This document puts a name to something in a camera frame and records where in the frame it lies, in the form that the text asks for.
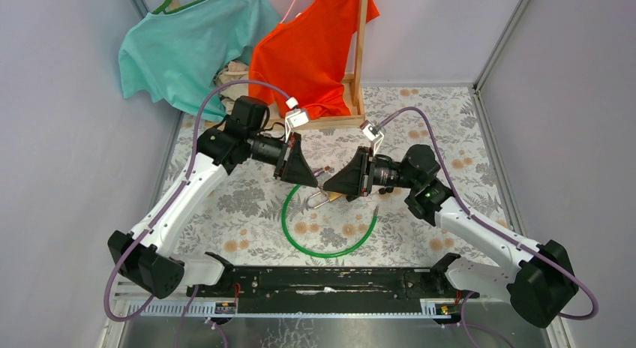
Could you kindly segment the brass padlock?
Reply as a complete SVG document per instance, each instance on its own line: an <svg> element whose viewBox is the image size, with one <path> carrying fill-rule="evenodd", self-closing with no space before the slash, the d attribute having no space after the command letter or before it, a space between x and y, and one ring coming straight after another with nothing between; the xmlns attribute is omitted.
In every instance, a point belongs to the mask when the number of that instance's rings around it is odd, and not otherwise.
<svg viewBox="0 0 636 348"><path fill-rule="evenodd" d="M335 200L338 200L342 196L343 196L342 193L318 190L315 193L311 194L305 200L305 206L307 209L311 209L311 210L318 209L321 206L324 206L325 204L332 203Z"/></svg>

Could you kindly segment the green cable lock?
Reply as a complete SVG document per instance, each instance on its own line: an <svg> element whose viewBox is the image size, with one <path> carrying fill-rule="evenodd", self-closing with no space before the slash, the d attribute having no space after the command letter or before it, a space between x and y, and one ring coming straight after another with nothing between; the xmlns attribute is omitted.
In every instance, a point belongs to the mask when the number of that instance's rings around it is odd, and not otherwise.
<svg viewBox="0 0 636 348"><path fill-rule="evenodd" d="M335 260L356 254L374 234L379 220L375 202L353 206L339 198L317 209L305 200L319 187L294 185L280 210L283 236L296 250L313 259Z"/></svg>

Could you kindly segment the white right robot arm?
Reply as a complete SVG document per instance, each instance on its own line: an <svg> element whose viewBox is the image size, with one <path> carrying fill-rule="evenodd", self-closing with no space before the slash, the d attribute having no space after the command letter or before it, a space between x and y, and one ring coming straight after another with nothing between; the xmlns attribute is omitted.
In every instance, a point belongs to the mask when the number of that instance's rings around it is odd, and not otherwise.
<svg viewBox="0 0 636 348"><path fill-rule="evenodd" d="M439 170L428 145L411 146L400 162L360 146L323 187L347 197L364 197L375 186L409 189L404 202L416 218L455 234L494 262L485 265L456 256L441 259L441 269L430 276L434 293L442 297L456 290L480 293L508 302L528 323L548 327L579 290L563 274L574 274L567 250L554 240L540 244L495 228L482 214L470 214L437 178Z"/></svg>

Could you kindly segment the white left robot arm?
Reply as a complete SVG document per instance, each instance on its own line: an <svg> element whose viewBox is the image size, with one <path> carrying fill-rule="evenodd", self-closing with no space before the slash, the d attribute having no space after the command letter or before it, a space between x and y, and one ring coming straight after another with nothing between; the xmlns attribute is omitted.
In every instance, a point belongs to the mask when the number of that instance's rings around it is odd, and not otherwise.
<svg viewBox="0 0 636 348"><path fill-rule="evenodd" d="M177 255L176 243L200 202L245 161L273 166L274 177L281 182L317 186L302 154L302 137L295 131L310 117L298 108L296 99L286 103L292 109L284 117L282 139L265 135L262 124L269 108L248 96L235 102L220 127L198 136L187 166L156 206L129 233L116 231L110 236L107 246L120 275L156 299L183 286L204 285L214 296L232 289L226 260L214 253Z"/></svg>

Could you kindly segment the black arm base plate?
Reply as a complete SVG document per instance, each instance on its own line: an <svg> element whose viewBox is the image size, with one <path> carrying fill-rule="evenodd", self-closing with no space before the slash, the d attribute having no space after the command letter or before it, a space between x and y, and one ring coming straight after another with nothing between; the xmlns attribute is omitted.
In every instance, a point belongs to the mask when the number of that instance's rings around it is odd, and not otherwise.
<svg viewBox="0 0 636 348"><path fill-rule="evenodd" d="M318 294L427 299L453 304L467 291L455 289L438 268L231 266L212 285L190 287L188 296L206 299L265 298Z"/></svg>

